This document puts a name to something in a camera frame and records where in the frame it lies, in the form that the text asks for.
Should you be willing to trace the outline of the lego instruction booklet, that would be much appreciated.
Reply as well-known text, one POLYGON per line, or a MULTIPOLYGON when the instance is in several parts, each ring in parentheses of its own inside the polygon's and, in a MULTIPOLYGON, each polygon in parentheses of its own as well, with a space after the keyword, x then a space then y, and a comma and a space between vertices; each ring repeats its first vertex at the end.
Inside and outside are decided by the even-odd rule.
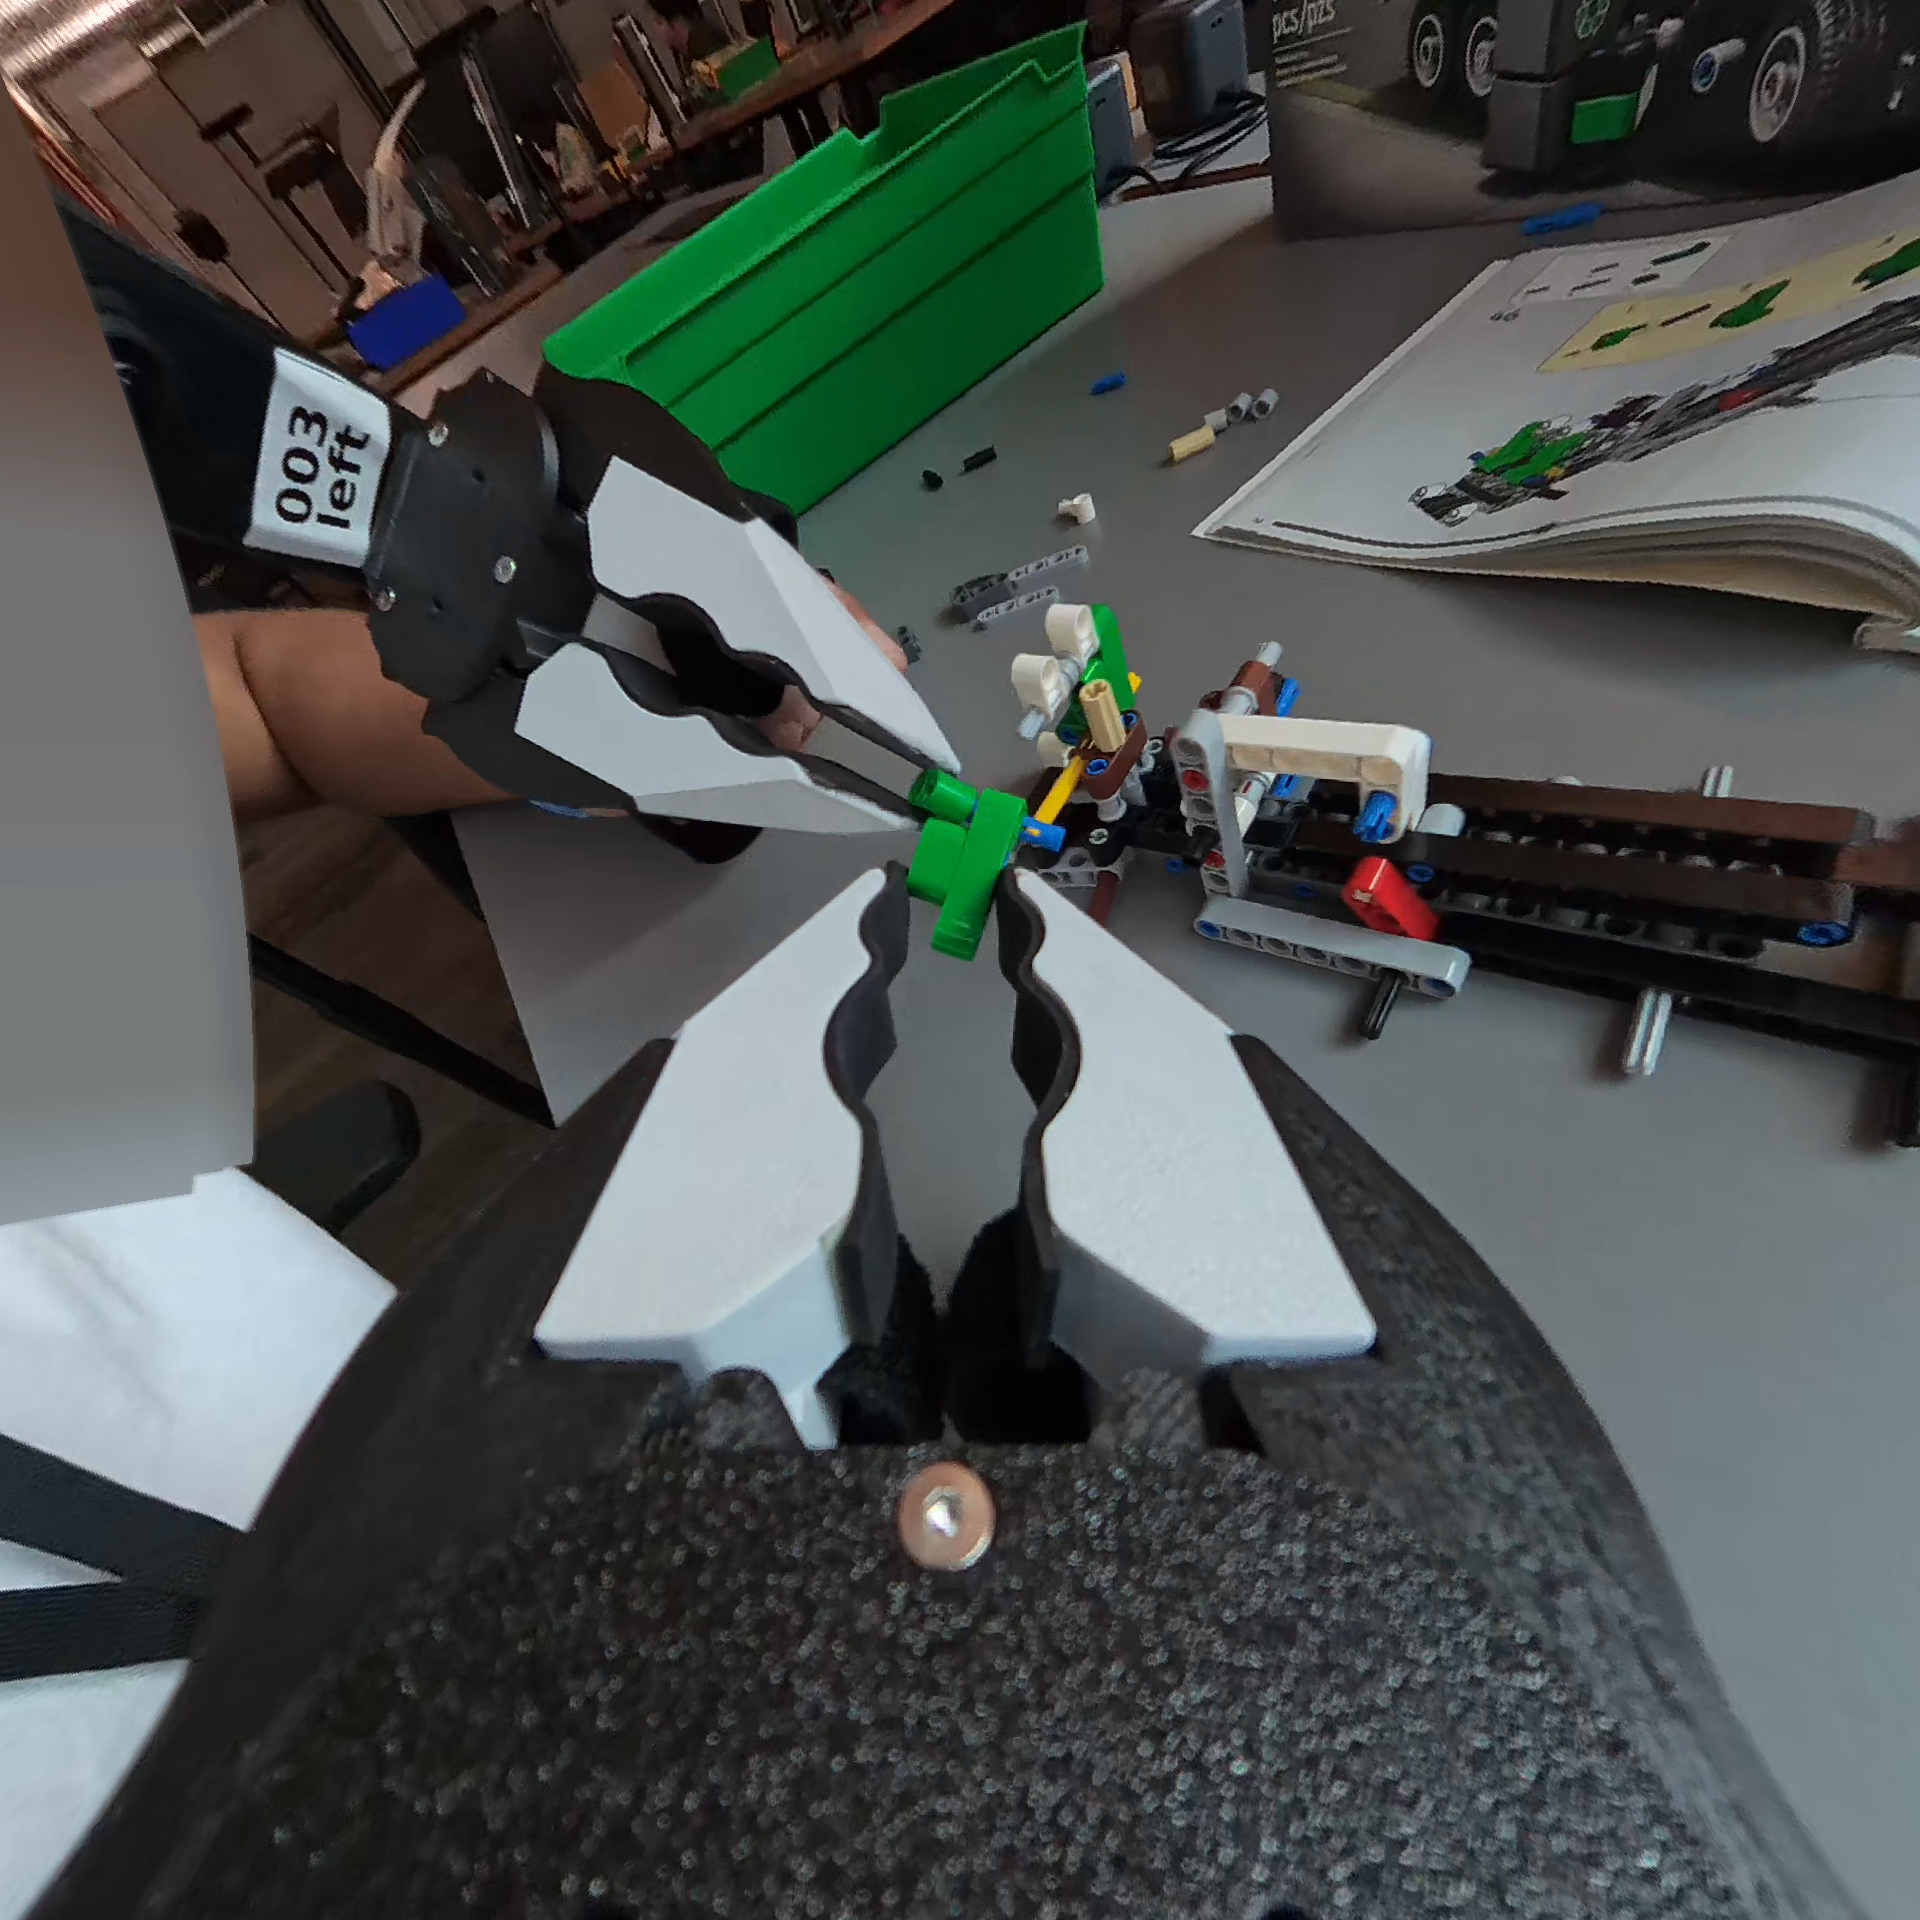
POLYGON ((1920 644, 1920 180, 1491 263, 1200 538, 1617 582, 1920 644))

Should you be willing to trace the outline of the large grey device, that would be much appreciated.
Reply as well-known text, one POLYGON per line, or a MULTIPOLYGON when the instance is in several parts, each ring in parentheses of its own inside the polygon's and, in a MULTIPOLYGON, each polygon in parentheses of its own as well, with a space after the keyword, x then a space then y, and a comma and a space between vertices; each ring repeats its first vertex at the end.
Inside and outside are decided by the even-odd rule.
POLYGON ((1129 32, 1142 121, 1152 135, 1187 135, 1245 102, 1245 7, 1243 0, 1161 0, 1129 32))

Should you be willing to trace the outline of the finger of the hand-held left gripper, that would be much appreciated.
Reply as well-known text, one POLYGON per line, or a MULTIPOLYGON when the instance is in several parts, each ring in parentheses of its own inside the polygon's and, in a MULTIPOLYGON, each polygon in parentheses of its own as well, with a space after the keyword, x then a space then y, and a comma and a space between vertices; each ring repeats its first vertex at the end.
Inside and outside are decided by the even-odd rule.
POLYGON ((590 569, 607 598, 703 614, 731 659, 781 672, 816 712, 887 750, 963 768, 905 672, 771 520, 611 458, 590 500, 590 569))
MULTIPOLYGON (((823 715, 901 761, 923 754, 923 698, 864 635, 776 635, 729 660, 781 672, 823 715)), ((819 835, 908 827, 908 802, 889 786, 776 750, 755 725, 690 707, 637 659, 590 641, 518 683, 512 730, 637 816, 819 835)))

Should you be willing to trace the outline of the person's left forearm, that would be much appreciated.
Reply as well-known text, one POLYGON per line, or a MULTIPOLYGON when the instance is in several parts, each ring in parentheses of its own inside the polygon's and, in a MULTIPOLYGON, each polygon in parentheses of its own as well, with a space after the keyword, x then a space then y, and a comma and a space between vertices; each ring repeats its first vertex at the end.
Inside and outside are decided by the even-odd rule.
POLYGON ((236 827, 322 804, 417 818, 518 802, 425 733, 425 698, 382 674, 361 614, 198 614, 195 635, 236 827))

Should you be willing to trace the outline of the person's left hand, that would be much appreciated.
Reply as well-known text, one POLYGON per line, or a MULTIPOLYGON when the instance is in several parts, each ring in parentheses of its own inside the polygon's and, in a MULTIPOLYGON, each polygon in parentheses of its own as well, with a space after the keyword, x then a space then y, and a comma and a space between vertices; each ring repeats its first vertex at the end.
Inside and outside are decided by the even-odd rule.
POLYGON ((836 607, 859 625, 859 635, 877 648, 877 659, 897 672, 908 674, 908 654, 901 648, 901 641, 889 630, 877 625, 877 618, 832 582, 832 570, 819 569, 819 582, 829 584, 829 592, 836 598, 836 607))

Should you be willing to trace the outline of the green plastic bin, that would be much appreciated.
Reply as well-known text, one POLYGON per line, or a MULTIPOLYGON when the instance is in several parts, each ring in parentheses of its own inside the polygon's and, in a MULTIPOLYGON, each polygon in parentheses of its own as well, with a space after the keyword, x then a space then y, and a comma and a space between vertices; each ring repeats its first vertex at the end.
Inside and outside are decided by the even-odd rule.
POLYGON ((806 512, 1102 291, 1086 26, 880 98, 543 344, 806 512))

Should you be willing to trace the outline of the small grey device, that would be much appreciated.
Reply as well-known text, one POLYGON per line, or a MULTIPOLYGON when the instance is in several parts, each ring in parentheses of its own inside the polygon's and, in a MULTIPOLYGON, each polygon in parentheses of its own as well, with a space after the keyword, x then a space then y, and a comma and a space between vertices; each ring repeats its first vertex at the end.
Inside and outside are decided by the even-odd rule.
POLYGON ((1087 63, 1093 192, 1113 199, 1142 171, 1136 86, 1129 56, 1087 63))

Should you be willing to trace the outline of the lego set box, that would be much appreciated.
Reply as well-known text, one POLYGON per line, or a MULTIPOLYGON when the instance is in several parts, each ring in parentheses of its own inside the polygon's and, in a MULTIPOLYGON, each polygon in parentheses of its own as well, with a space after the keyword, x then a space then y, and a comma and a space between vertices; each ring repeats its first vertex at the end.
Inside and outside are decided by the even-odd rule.
POLYGON ((1288 0, 1260 26, 1288 238, 1914 171, 1910 0, 1288 0))

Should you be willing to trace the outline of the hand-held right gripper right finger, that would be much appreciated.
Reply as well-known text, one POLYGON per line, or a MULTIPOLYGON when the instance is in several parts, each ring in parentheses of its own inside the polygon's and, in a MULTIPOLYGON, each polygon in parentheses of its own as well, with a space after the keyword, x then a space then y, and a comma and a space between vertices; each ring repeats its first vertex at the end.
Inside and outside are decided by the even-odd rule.
POLYGON ((1333 1362, 1376 1317, 1281 1142, 1279 1055, 1036 871, 997 879, 1018 1080, 1032 1359, 1086 1372, 1333 1362))

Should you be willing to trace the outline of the black metal frame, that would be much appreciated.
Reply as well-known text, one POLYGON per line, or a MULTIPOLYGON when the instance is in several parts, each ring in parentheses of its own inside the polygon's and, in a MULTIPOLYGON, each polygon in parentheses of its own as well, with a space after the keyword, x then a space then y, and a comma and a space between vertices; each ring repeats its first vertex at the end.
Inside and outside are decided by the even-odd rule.
POLYGON ((331 1235, 393 1191, 446 1235, 554 1139, 455 818, 245 827, 245 895, 253 1173, 331 1235))

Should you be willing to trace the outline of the lego truck chassis assembly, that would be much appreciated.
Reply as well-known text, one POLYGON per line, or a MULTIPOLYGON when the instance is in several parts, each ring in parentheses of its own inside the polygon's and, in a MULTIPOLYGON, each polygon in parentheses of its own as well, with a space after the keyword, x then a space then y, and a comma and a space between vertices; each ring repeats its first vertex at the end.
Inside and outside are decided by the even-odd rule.
POLYGON ((1436 772, 1418 730, 1297 715, 1279 644, 1158 733, 1108 607, 1050 605, 1014 698, 1042 766, 1036 868, 1093 916, 1129 865, 1187 868, 1200 942, 1357 974, 1364 1041, 1491 972, 1629 1009, 1625 1080, 1677 1017, 1863 1055, 1914 1151, 1914 823, 1740 802, 1722 766, 1694 786, 1436 772))

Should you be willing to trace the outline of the blue storage bin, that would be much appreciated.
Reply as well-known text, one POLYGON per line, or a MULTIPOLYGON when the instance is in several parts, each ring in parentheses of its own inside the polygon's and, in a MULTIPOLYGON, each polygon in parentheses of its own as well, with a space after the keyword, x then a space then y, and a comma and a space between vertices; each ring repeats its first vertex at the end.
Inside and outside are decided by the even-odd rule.
POLYGON ((350 349, 376 368, 393 372, 417 349, 436 347, 466 319, 466 307, 440 275, 425 275, 414 283, 393 289, 364 312, 350 312, 346 344, 350 349))

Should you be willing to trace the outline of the green lego connector piece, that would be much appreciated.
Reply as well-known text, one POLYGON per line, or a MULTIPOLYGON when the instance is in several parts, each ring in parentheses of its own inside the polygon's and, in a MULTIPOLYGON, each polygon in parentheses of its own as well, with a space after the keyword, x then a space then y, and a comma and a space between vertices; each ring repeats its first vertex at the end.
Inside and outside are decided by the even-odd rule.
POLYGON ((1061 851, 1066 827, 1041 818, 1023 798, 972 786, 950 768, 923 768, 908 786, 923 835, 905 887, 937 902, 933 951, 972 961, 993 910, 997 871, 1018 851, 1061 851))

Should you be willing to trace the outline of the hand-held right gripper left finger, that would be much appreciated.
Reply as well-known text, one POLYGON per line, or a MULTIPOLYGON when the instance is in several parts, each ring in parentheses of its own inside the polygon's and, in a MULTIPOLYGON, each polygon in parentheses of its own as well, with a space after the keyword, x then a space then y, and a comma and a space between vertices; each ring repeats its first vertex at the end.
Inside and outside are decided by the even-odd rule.
POLYGON ((764 1377, 836 1450, 829 1372, 887 1330, 901 1231, 869 1095, 905 868, 853 879, 673 1041, 536 1324, 543 1359, 764 1377))

